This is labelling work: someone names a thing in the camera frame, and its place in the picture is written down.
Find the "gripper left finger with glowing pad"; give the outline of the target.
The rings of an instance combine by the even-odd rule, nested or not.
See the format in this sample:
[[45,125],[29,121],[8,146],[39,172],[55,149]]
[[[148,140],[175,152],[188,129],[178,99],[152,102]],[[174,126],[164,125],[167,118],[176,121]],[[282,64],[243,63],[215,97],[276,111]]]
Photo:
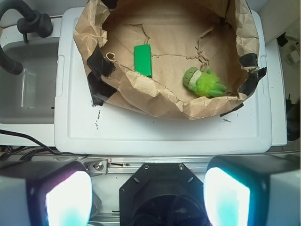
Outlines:
[[79,161],[2,161],[2,226],[86,226],[92,180]]

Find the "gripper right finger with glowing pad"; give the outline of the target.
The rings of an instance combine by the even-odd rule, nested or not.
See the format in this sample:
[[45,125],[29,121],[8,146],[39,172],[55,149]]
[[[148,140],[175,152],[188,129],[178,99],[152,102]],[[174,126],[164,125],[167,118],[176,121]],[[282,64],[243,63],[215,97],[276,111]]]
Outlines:
[[213,226],[299,226],[299,155],[219,155],[204,177],[204,203]]

